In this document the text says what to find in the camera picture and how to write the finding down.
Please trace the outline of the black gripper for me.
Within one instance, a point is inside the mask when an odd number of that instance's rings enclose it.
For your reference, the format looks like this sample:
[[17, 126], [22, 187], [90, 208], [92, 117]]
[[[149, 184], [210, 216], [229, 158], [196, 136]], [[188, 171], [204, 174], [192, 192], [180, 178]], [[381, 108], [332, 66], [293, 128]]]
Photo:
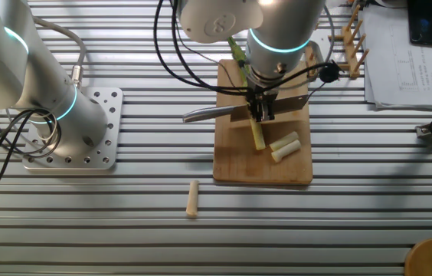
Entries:
[[278, 90], [265, 90], [256, 86], [248, 91], [246, 101], [250, 106], [250, 113], [256, 122], [274, 120], [273, 102], [277, 98]]

